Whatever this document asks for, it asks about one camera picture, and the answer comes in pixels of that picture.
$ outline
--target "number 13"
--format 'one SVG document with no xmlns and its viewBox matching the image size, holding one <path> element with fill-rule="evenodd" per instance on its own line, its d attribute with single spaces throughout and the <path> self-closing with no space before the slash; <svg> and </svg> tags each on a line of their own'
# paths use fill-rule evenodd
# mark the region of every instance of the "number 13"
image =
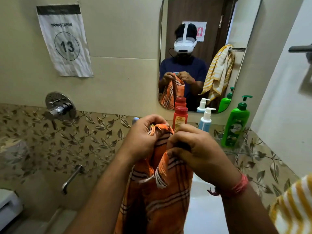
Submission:
<svg viewBox="0 0 312 234">
<path fill-rule="evenodd" d="M 64 41 L 61 43 L 61 45 L 63 46 L 64 51 L 67 52 Z M 69 47 L 71 48 L 71 49 L 68 49 L 68 51 L 73 52 L 75 50 L 72 42 L 68 41 L 67 45 L 69 45 Z"/>
</svg>

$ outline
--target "wooden door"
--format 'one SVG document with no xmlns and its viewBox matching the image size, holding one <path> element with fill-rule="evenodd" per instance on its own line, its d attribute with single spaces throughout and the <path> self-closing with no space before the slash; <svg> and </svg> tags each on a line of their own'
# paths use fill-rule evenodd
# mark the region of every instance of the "wooden door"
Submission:
<svg viewBox="0 0 312 234">
<path fill-rule="evenodd" d="M 183 21 L 207 22 L 204 42 L 198 42 L 193 55 L 210 66 L 219 30 L 224 0 L 168 0 L 166 58 L 174 47 L 174 31 Z"/>
</svg>

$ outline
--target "green pump bottle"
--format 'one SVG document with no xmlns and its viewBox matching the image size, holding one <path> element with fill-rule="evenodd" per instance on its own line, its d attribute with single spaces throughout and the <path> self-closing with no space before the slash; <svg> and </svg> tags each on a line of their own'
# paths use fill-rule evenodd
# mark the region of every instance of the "green pump bottle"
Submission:
<svg viewBox="0 0 312 234">
<path fill-rule="evenodd" d="M 234 147 L 240 133 L 244 130 L 250 115 L 250 111 L 246 109 L 247 98 L 252 98 L 252 96 L 244 95 L 243 102 L 232 110 L 221 141 L 222 147 Z"/>
<path fill-rule="evenodd" d="M 231 92 L 228 93 L 228 96 L 226 98 L 221 99 L 218 112 L 223 112 L 229 106 L 229 104 L 232 100 L 234 87 L 231 87 L 230 89 L 231 89 Z"/>
</svg>

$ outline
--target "hand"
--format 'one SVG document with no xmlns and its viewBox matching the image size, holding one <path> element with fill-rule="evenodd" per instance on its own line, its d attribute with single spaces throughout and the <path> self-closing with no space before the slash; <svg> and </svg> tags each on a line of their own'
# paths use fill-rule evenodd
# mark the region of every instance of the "hand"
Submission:
<svg viewBox="0 0 312 234">
<path fill-rule="evenodd" d="M 187 143 L 191 151 L 174 147 L 177 142 Z M 196 175 L 221 190 L 232 189 L 241 180 L 241 173 L 210 134 L 191 125 L 179 126 L 168 140 L 167 152 L 180 157 Z"/>
<path fill-rule="evenodd" d="M 187 84 L 194 84 L 196 82 L 196 80 L 193 77 L 191 77 L 190 74 L 187 73 L 186 71 L 179 72 L 177 77 Z"/>
<path fill-rule="evenodd" d="M 122 157 L 131 166 L 138 160 L 146 158 L 154 150 L 155 142 L 161 137 L 162 132 L 156 128 L 155 134 L 149 135 L 148 127 L 151 124 L 166 123 L 158 115 L 150 115 L 139 119 L 128 132 L 116 156 Z"/>
<path fill-rule="evenodd" d="M 170 81 L 174 79 L 175 74 L 172 72 L 167 72 L 163 75 L 163 84 L 167 85 Z"/>
</svg>

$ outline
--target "white pump bottle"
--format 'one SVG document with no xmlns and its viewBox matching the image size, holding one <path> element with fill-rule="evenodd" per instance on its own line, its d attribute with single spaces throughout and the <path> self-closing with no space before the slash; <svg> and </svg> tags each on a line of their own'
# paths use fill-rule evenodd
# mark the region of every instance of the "white pump bottle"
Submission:
<svg viewBox="0 0 312 234">
<path fill-rule="evenodd" d="M 206 108 L 204 116 L 200 119 L 198 129 L 209 132 L 211 125 L 211 110 L 216 110 L 215 108 Z"/>
<path fill-rule="evenodd" d="M 202 98 L 199 107 L 197 108 L 197 112 L 204 113 L 206 111 L 206 102 L 210 101 L 210 99 Z"/>
</svg>

